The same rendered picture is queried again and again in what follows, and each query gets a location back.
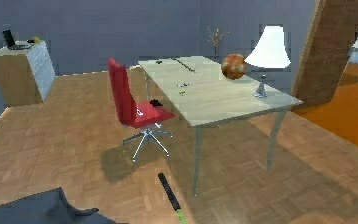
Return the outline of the small green black object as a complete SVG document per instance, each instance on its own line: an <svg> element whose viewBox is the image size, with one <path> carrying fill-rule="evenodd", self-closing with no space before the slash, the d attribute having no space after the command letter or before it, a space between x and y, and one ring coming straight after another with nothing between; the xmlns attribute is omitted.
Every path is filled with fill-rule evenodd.
<svg viewBox="0 0 358 224"><path fill-rule="evenodd" d="M188 83L183 83L183 84L178 84L177 86L180 88L179 90L179 94L181 96L183 96L186 93L186 88L189 87L190 84Z"/></svg>

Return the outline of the pale wooden table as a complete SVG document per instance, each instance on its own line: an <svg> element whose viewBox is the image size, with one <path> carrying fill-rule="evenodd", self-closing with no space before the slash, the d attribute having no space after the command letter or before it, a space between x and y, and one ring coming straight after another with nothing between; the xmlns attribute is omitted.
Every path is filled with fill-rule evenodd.
<svg viewBox="0 0 358 224"><path fill-rule="evenodd" d="M281 123L289 109L299 105L301 101L271 86L265 87L266 98L256 98L253 93L259 86L259 81L247 76L229 80L222 75L219 63L203 56L181 57L181 59L196 72L190 72L170 58L141 61L139 65L144 70L145 76L159 87L194 128L192 190L197 190L202 130L210 125L275 113L267 149L267 166L271 167ZM156 64L157 60L162 60L163 63ZM186 93L181 96L177 85L183 83L190 85L186 88Z"/></svg>

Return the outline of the long black stick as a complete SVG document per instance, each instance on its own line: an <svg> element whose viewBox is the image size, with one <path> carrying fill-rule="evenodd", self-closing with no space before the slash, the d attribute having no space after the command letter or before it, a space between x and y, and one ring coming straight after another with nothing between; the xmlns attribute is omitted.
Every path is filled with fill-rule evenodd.
<svg viewBox="0 0 358 224"><path fill-rule="evenodd" d="M171 57L171 60L177 61L179 64L181 64L182 66L184 66L186 69L188 69L190 72L196 72L195 69L191 68L189 65L187 65L186 63L183 62L183 60L181 59L181 57Z"/></svg>

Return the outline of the red office chair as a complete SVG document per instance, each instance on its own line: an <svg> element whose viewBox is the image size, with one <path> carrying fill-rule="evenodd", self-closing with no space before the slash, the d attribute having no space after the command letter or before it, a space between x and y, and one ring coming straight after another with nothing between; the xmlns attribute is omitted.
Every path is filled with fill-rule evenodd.
<svg viewBox="0 0 358 224"><path fill-rule="evenodd" d="M132 161L136 162L141 146L150 139L153 139L166 156L169 156L168 150L158 140L157 135L173 136L170 132L160 131L160 128L162 121L174 118L175 114L167 111L163 106L153 106L149 101L136 103L130 91L125 67L113 58L107 60L107 67L118 121L125 128L139 130L139 133L122 140L125 144L127 141L141 138Z"/></svg>

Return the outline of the orange brown ball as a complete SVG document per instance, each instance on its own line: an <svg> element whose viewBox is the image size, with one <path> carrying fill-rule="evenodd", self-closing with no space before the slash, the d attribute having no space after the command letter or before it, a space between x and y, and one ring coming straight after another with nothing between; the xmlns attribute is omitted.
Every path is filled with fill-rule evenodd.
<svg viewBox="0 0 358 224"><path fill-rule="evenodd" d="M241 54L229 54L221 63L222 74L230 80L240 79L246 74L247 63Z"/></svg>

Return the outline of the orange dried plant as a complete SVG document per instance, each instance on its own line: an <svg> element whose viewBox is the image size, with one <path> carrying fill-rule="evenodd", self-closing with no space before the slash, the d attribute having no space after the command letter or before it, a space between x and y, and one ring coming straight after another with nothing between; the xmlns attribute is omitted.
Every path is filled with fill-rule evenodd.
<svg viewBox="0 0 358 224"><path fill-rule="evenodd" d="M211 27L207 28L209 42L214 48L214 58L218 57L218 46L219 43L223 40L224 34L221 32L219 27L212 29Z"/></svg>

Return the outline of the black and green bat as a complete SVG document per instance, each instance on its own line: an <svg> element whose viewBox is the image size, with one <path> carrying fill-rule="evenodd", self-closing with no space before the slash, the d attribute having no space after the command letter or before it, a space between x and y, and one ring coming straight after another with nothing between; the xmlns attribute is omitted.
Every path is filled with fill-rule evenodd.
<svg viewBox="0 0 358 224"><path fill-rule="evenodd" d="M176 214L180 220L180 224L187 224L187 221L184 217L184 213L182 212L180 203L178 202L175 194L173 193L165 175L163 173L159 173L158 178L162 184L162 187L164 188L164 191L166 192L166 195L173 207L173 210L176 212Z"/></svg>

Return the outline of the white table lamp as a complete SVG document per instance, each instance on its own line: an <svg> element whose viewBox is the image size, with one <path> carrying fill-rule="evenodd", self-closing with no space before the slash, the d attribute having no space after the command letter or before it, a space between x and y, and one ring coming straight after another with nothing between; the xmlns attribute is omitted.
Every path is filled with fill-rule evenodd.
<svg viewBox="0 0 358 224"><path fill-rule="evenodd" d="M284 28L282 26L267 25L257 45L245 61L247 64L264 70L260 84L253 93L253 96L256 98L266 98L266 71L268 69L284 69L291 64L285 47Z"/></svg>

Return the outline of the brown wooden door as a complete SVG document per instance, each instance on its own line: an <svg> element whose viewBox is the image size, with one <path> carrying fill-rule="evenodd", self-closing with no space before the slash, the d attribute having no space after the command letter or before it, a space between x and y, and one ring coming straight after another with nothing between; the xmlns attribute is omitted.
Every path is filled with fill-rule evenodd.
<svg viewBox="0 0 358 224"><path fill-rule="evenodd" d="M316 0L291 95L294 110L331 101L358 32L358 0Z"/></svg>

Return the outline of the wooden chest of drawers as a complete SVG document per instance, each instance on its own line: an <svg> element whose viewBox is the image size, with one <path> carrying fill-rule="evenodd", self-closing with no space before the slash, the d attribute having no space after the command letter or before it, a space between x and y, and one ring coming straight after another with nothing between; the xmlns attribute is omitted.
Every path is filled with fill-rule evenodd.
<svg viewBox="0 0 358 224"><path fill-rule="evenodd" d="M43 103L56 78L45 41L0 49L0 91L8 107Z"/></svg>

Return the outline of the dark grey cloth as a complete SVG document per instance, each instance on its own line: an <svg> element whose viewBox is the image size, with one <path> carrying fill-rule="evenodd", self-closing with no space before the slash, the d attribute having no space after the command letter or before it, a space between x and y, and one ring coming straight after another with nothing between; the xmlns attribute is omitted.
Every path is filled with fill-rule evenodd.
<svg viewBox="0 0 358 224"><path fill-rule="evenodd" d="M75 208L58 187L0 205L0 224L128 223L116 222L100 214L98 208Z"/></svg>

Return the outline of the black laptop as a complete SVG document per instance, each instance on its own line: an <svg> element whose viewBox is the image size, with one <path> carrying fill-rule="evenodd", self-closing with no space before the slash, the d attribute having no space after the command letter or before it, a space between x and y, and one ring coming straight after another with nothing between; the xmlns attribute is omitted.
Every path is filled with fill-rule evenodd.
<svg viewBox="0 0 358 224"><path fill-rule="evenodd" d="M9 29L3 30L2 35L9 50L23 50L31 47L30 44L17 45Z"/></svg>

